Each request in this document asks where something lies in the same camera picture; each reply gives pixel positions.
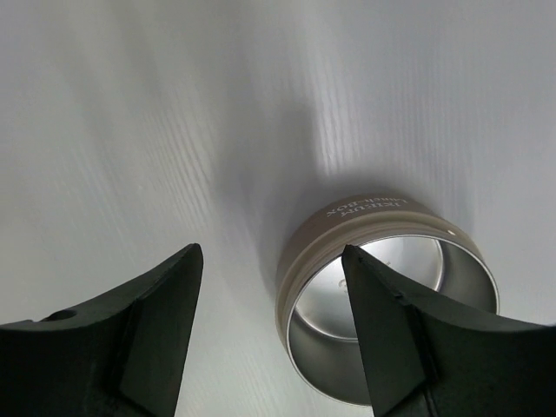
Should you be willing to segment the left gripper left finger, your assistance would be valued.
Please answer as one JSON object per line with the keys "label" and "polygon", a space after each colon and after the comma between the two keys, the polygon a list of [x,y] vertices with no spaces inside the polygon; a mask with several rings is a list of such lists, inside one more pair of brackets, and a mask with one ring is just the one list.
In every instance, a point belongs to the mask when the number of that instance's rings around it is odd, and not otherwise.
{"label": "left gripper left finger", "polygon": [[174,415],[202,270],[190,244],[86,302],[2,325],[2,415]]}

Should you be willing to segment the round metal lunch box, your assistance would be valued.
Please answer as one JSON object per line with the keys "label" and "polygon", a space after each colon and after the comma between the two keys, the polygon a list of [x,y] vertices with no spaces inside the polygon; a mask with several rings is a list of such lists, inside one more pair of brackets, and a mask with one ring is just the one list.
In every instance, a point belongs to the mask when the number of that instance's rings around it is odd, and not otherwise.
{"label": "round metal lunch box", "polygon": [[277,275],[277,328],[298,375],[328,398],[378,415],[445,372],[447,339],[436,324],[500,310],[473,240],[390,192],[314,213],[288,241]]}

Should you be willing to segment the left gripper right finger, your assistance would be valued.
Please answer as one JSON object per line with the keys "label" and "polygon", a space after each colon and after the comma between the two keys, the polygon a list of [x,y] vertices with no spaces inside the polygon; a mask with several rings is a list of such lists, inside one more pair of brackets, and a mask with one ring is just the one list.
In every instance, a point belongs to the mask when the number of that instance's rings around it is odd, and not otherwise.
{"label": "left gripper right finger", "polygon": [[356,246],[341,262],[375,415],[554,415],[554,327],[469,307]]}

